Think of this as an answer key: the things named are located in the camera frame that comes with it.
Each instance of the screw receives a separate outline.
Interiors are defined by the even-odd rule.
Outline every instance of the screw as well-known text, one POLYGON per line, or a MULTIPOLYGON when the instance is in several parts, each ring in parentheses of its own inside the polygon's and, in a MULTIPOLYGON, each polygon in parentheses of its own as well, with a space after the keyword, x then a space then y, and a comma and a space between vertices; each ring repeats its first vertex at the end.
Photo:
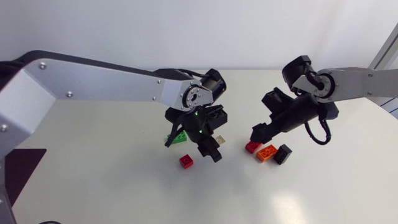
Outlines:
POLYGON ((7 132, 7 131, 8 131, 8 125, 2 124, 2 125, 1 125, 1 128, 0 128, 0 131, 1 131, 1 132, 7 132))
POLYGON ((44 70, 45 68, 47 68, 46 64, 44 62, 40 62, 39 63, 39 68, 44 70))
POLYGON ((73 93, 72 93, 71 91, 68 91, 68 92, 67 92, 67 97, 68 97, 68 98, 73 97, 73 93))

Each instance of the orange lego brick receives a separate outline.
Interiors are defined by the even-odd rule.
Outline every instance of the orange lego brick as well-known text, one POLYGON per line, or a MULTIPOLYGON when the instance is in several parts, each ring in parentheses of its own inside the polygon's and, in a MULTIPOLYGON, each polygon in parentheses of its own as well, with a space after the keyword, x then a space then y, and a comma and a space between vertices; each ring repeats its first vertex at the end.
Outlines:
POLYGON ((264 162, 264 161, 272 158, 272 156, 274 156, 277 151, 278 150, 273 145, 269 145, 269 146, 265 147, 264 149, 261 149, 260 151, 258 151, 256 156, 257 156, 257 158, 259 158, 259 160, 261 162, 264 162))

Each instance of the metal frame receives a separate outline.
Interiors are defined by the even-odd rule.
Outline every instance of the metal frame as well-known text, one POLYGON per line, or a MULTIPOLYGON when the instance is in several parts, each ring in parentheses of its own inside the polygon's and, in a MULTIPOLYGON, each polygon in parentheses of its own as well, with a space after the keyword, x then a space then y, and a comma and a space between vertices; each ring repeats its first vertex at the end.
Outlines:
POLYGON ((15 224, 10 201, 8 200, 5 181, 5 159, 0 160, 0 221, 3 224, 15 224))
MULTIPOLYGON (((368 68, 383 70, 391 66, 394 60, 398 57, 398 24, 395 26, 394 30, 391 32, 390 36, 387 38, 384 45, 381 47, 371 64, 368 68)), ((390 102, 394 98, 385 97, 370 97, 369 100, 383 106, 390 102)))

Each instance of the black cable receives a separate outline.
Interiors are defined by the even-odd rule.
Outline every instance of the black cable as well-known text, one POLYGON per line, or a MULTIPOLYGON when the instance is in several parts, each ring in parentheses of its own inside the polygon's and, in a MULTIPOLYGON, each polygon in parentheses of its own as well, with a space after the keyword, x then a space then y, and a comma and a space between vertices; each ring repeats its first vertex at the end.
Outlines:
POLYGON ((328 144, 328 142, 330 142, 331 133, 330 133, 330 129, 329 129, 329 126, 328 126, 328 123, 326 122, 326 120, 319 120, 319 123, 321 124, 323 130, 325 130, 325 132, 326 132, 326 140, 325 141, 318 140, 312 134, 310 125, 308 124, 308 122, 304 123, 304 126, 305 126, 305 129, 307 130, 307 133, 310 135, 310 138, 312 138, 312 140, 315 141, 317 144, 324 146, 324 145, 328 144))
POLYGON ((324 87, 323 83, 317 82, 317 81, 313 78, 313 76, 312 76, 312 74, 317 75, 317 73, 314 72, 314 71, 309 70, 308 67, 309 67, 309 64, 306 63, 306 64, 305 64, 305 67, 304 67, 304 75, 305 75, 305 77, 307 78, 307 80, 308 80, 312 85, 314 85, 315 87, 317 87, 318 90, 323 90, 323 87, 324 87))
POLYGON ((56 222, 56 221, 46 221, 46 222, 42 222, 42 223, 39 223, 39 224, 61 224, 61 223, 56 222))
POLYGON ((209 77, 209 75, 202 75, 202 74, 199 74, 199 73, 197 73, 197 72, 193 72, 193 71, 190 71, 190 70, 187 70, 187 69, 179 68, 179 69, 177 69, 177 70, 180 71, 180 72, 183 72, 183 73, 187 73, 187 74, 190 75, 190 76, 196 76, 196 77, 201 77, 201 78, 203 78, 203 77, 209 77))

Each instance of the white wall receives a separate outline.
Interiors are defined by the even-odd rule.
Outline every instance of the white wall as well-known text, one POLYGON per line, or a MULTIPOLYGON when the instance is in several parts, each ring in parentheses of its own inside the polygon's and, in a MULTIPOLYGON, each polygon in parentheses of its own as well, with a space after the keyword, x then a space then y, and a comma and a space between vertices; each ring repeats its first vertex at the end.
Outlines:
POLYGON ((2 0, 0 60, 34 49, 137 68, 367 67, 398 22, 390 0, 2 0))

